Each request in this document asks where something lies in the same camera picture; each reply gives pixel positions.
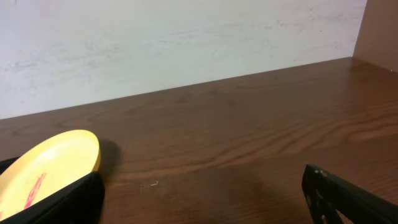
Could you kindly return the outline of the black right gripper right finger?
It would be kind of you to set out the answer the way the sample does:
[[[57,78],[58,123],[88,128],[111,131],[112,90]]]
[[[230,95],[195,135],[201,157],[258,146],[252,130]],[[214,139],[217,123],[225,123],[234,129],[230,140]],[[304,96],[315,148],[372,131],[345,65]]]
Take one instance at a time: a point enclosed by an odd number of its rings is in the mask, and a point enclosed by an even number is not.
[[[302,190],[314,223],[342,223],[344,215],[353,223],[397,224],[397,205],[307,164]]]

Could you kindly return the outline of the yellow plate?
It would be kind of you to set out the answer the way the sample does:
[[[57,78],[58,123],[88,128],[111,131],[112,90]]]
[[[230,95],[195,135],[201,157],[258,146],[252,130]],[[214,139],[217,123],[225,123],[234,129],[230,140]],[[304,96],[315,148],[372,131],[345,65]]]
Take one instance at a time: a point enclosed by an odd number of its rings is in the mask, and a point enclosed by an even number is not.
[[[1,220],[97,171],[100,160],[98,138],[87,130],[67,131],[36,145],[1,174]]]

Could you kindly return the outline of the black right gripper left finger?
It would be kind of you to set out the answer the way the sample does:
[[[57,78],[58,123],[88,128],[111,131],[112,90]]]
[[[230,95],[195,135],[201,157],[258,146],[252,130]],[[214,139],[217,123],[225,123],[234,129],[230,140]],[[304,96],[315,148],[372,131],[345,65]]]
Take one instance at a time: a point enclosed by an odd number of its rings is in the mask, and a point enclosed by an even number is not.
[[[1,223],[98,223],[104,195],[97,171],[23,169],[1,184]]]

